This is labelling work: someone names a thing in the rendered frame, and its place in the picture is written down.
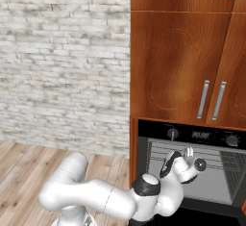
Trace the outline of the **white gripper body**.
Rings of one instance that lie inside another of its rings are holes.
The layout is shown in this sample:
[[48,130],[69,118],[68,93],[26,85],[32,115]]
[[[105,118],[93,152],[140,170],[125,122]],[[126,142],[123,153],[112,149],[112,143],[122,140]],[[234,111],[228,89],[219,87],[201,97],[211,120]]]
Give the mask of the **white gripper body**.
[[187,146],[184,150],[185,150],[184,151],[184,157],[186,159],[192,158],[194,156],[194,151],[193,151],[193,148],[191,146]]

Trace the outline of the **black oven knob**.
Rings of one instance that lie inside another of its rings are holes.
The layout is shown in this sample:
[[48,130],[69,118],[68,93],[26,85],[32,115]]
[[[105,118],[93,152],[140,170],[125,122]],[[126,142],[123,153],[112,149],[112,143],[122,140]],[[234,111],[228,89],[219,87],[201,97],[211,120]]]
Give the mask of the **black oven knob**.
[[178,136],[178,134],[179,134],[179,132],[178,132],[176,129],[174,129],[174,128],[169,129],[169,130],[167,131],[167,135],[168,135],[171,139],[176,138],[176,137]]
[[235,135],[229,135],[226,137],[226,143],[230,146],[238,146],[238,137]]

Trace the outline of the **black built-in oven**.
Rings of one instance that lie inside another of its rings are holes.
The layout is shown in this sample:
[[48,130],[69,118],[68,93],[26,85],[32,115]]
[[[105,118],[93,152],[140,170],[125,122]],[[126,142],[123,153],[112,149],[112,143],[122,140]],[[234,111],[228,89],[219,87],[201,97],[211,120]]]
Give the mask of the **black built-in oven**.
[[[174,139],[167,135],[167,131],[172,128],[179,132]],[[238,137],[237,147],[226,143],[226,137],[229,135]],[[171,141],[179,144],[185,143],[186,147],[198,145],[208,149],[223,149],[246,154],[245,131],[140,120],[138,122],[138,161],[136,166],[138,175],[150,173],[148,171],[150,141]],[[206,168],[193,182],[184,185],[185,198],[230,205],[238,207],[243,212],[242,205],[246,200],[246,169],[239,173]]]

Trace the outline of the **black oven door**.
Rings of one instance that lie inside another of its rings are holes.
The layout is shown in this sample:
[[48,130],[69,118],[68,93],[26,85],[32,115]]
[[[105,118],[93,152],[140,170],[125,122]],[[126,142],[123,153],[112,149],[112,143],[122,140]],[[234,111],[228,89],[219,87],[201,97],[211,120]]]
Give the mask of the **black oven door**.
[[173,215],[156,214],[144,226],[246,226],[246,215],[238,207],[185,198]]

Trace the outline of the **large wooden cupboard door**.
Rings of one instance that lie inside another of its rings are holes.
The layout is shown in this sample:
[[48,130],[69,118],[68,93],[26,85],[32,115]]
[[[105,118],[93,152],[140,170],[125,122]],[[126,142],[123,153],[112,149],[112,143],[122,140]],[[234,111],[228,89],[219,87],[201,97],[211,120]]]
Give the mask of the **large wooden cupboard door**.
[[[228,13],[131,13],[131,116],[202,125],[220,64]],[[205,80],[209,90],[197,118]]]

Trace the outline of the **narrow wooden cupboard door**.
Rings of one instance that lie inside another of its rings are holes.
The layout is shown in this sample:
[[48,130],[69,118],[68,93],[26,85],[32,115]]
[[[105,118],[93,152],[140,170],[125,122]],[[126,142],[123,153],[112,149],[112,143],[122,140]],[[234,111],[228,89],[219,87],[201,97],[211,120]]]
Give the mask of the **narrow wooden cupboard door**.
[[[212,120],[222,81],[226,81],[219,113]],[[206,124],[246,130],[246,13],[233,13],[226,36]]]

